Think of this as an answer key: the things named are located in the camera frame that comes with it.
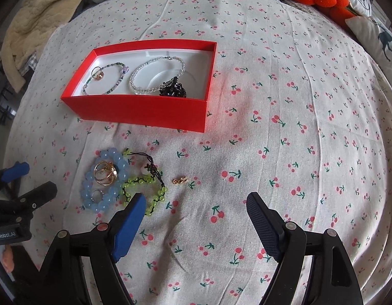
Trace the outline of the person's left hand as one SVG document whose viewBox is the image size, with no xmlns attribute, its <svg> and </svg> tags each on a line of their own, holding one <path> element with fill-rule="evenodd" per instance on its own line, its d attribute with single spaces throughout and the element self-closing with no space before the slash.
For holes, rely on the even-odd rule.
<svg viewBox="0 0 392 305">
<path fill-rule="evenodd" d="M 13 251 L 10 245 L 5 245 L 4 251 L 2 252 L 2 264 L 7 273 L 12 273 L 15 268 L 13 259 Z"/>
</svg>

